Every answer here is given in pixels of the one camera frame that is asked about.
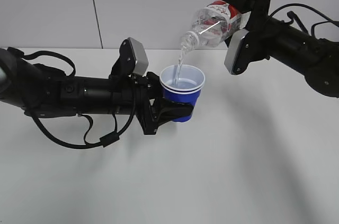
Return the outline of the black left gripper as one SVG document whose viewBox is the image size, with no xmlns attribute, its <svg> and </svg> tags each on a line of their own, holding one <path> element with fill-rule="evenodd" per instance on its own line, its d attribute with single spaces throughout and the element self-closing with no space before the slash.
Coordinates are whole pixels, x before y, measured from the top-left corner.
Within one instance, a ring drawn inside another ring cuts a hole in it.
<svg viewBox="0 0 339 224">
<path fill-rule="evenodd" d="M 163 98 L 159 76 L 152 71 L 148 71 L 145 76 L 132 74 L 129 84 L 132 93 L 129 123 L 136 117 L 144 135 L 155 135 L 161 125 L 188 117 L 193 112 L 192 104 Z"/>
</svg>

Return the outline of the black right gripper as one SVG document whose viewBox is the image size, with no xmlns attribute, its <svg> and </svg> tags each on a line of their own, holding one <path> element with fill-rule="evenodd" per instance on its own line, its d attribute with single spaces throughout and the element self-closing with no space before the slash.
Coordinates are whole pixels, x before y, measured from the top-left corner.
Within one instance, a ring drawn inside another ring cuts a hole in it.
<svg viewBox="0 0 339 224">
<path fill-rule="evenodd" d="M 271 0 L 222 0 L 237 11 L 244 14 L 251 11 L 245 29 L 249 32 L 261 29 L 266 22 Z M 229 48 L 233 35 L 225 39 L 225 44 Z"/>
</svg>

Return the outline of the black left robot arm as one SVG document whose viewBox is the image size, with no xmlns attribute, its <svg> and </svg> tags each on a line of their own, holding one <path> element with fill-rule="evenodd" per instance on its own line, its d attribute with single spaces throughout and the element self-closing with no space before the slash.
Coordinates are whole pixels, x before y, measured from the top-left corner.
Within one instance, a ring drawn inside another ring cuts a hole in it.
<svg viewBox="0 0 339 224">
<path fill-rule="evenodd" d="M 147 70 L 144 48 L 136 48 L 128 41 L 121 45 L 108 78 L 67 75 L 61 69 L 31 63 L 40 56 L 64 58 L 51 51 L 26 55 L 15 48 L 1 50 L 1 61 L 17 79 L 40 118 L 130 115 L 138 119 L 144 134 L 154 135 L 162 124 L 193 112 L 190 103 L 164 98 L 159 77 Z"/>
</svg>

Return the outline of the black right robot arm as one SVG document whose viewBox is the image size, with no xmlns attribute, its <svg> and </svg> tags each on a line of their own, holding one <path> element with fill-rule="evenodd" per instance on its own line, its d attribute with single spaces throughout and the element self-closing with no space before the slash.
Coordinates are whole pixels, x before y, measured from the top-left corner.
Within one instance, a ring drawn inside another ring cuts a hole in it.
<svg viewBox="0 0 339 224">
<path fill-rule="evenodd" d="M 226 40 L 224 65 L 232 75 L 242 74 L 252 62 L 274 58 L 302 74 L 318 93 L 338 97 L 338 42 L 315 37 L 294 15 L 289 22 L 273 16 L 289 4 L 269 13 L 271 0 L 222 0 L 241 13 L 250 13 L 244 28 Z"/>
</svg>

